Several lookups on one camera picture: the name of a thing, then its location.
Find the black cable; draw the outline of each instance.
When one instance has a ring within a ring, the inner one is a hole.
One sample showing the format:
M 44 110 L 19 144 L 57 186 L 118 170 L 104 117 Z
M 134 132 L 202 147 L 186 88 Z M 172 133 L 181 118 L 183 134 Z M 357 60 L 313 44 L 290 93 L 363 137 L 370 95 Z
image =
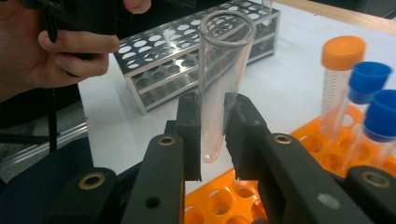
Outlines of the black cable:
M 55 89 L 47 89 L 47 111 L 49 122 L 49 152 L 57 149 L 57 121 L 56 121 L 56 99 Z

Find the white tabletop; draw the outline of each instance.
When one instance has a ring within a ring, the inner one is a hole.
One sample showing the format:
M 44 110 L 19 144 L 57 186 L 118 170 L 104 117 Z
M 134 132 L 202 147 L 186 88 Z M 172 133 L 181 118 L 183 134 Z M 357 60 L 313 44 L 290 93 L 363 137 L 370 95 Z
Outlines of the white tabletop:
M 396 69 L 396 36 L 333 21 L 274 3 L 281 11 L 276 55 L 247 66 L 240 93 L 250 98 L 273 133 L 291 133 L 320 114 L 324 69 L 323 44 L 339 35 L 367 43 L 365 61 Z M 79 83 L 95 166 L 117 174 L 142 161 L 149 140 L 176 119 L 177 97 L 143 116 L 114 57 L 108 72 Z M 387 89 L 396 89 L 391 76 Z M 203 183 L 187 183 L 187 192 L 232 168 L 225 147 L 219 159 L 202 164 Z

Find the silver rack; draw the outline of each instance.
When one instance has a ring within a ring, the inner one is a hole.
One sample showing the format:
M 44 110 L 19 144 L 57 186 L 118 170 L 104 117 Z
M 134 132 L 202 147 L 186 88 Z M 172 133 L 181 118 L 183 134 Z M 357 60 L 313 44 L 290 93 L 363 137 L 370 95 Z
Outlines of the silver rack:
M 249 1 L 231 1 L 122 39 L 114 55 L 141 112 L 146 115 L 198 84 L 199 24 L 210 12 L 236 10 L 254 20 L 257 34 L 248 63 L 274 55 L 280 11 L 266 9 Z

